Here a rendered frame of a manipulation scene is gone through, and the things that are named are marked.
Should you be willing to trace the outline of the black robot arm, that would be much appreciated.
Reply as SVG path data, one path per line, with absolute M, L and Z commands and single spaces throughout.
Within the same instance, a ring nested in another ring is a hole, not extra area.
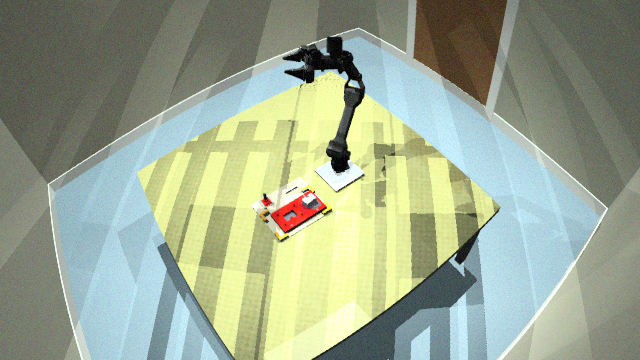
M 315 43 L 307 45 L 307 51 L 310 53 L 312 63 L 319 63 L 325 58 L 320 50 L 317 50 Z M 350 160 L 351 151 L 348 150 L 348 131 L 355 113 L 356 108 L 362 103 L 365 97 L 365 85 L 362 82 L 362 74 L 357 70 L 353 63 L 353 54 L 347 50 L 343 50 L 341 37 L 327 37 L 326 42 L 327 70 L 338 69 L 342 74 L 343 71 L 348 75 L 348 80 L 344 85 L 344 102 L 345 107 L 342 112 L 341 121 L 336 137 L 329 141 L 326 148 L 328 157 L 331 157 L 331 167 L 336 173 L 350 169 L 348 160 Z M 350 80 L 358 81 L 360 88 L 348 86 Z

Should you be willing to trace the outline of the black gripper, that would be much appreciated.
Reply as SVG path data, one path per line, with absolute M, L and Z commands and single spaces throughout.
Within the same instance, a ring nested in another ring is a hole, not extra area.
M 305 66 L 303 65 L 300 68 L 285 70 L 284 72 L 287 75 L 289 74 L 303 80 L 303 82 L 306 80 L 306 83 L 312 83 L 314 82 L 314 70 L 321 70 L 321 72 L 327 70 L 327 57 L 322 53 L 324 56 L 321 57 L 325 59 L 319 63 L 312 63 L 312 57 L 308 53 L 306 46 L 307 45 L 303 45 L 295 53 L 291 53 L 283 57 L 283 60 L 296 62 L 301 62 L 302 59 Z

